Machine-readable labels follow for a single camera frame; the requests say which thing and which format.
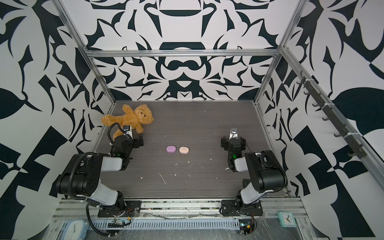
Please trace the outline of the pink earbud charging case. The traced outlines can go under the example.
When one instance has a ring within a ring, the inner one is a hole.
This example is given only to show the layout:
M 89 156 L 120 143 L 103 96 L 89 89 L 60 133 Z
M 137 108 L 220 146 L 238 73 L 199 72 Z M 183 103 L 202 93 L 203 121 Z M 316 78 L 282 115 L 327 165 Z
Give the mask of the pink earbud charging case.
M 190 151 L 190 149 L 189 149 L 188 147 L 180 147 L 180 148 L 179 148 L 179 152 L 180 152 L 181 154 L 183 154 L 183 155 L 188 154 L 189 151 Z

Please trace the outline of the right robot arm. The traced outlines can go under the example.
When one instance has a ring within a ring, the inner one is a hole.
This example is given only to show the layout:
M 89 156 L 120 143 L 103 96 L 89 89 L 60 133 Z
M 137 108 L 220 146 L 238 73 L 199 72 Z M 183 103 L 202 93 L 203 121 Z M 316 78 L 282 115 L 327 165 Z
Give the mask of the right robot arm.
M 221 147 L 228 152 L 229 169 L 248 172 L 250 182 L 240 190 L 237 199 L 241 205 L 253 205 L 269 193 L 283 190 L 288 178 L 271 150 L 242 154 L 247 142 L 242 137 L 221 138 Z

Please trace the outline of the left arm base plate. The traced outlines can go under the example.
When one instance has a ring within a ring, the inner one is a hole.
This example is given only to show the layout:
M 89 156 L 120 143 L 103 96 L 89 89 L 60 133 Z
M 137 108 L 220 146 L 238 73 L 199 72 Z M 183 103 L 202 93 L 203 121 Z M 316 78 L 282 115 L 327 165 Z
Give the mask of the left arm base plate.
M 98 217 L 99 218 L 119 218 L 119 217 L 133 217 L 138 215 L 141 211 L 141 201 L 125 201 L 122 207 L 118 205 L 101 206 Z

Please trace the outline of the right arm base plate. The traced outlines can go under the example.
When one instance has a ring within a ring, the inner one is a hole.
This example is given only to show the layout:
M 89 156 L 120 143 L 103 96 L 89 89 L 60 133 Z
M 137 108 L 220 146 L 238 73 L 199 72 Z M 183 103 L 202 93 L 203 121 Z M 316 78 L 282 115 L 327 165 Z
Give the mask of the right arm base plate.
M 235 216 L 255 216 L 260 217 L 263 215 L 263 208 L 260 202 L 244 205 L 235 200 L 222 200 L 219 212 L 224 217 Z

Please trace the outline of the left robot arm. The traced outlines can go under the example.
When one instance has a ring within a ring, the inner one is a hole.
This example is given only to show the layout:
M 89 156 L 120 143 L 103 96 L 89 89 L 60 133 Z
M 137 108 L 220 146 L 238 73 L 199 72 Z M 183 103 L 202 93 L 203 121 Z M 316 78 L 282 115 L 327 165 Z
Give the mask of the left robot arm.
M 102 172 L 119 172 L 128 167 L 133 149 L 144 145 L 142 134 L 133 134 L 133 126 L 112 124 L 107 131 L 111 149 L 108 154 L 86 152 L 73 155 L 63 173 L 53 183 L 53 189 L 74 200 L 90 205 L 123 211 L 127 208 L 123 194 L 105 186 Z

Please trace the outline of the purple earbud charging case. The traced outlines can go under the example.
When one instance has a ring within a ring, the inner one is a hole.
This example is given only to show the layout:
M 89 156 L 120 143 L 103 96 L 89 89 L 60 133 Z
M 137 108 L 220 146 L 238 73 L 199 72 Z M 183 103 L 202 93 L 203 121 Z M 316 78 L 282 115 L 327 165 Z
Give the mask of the purple earbud charging case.
M 175 153 L 177 151 L 176 146 L 167 146 L 166 147 L 167 153 Z

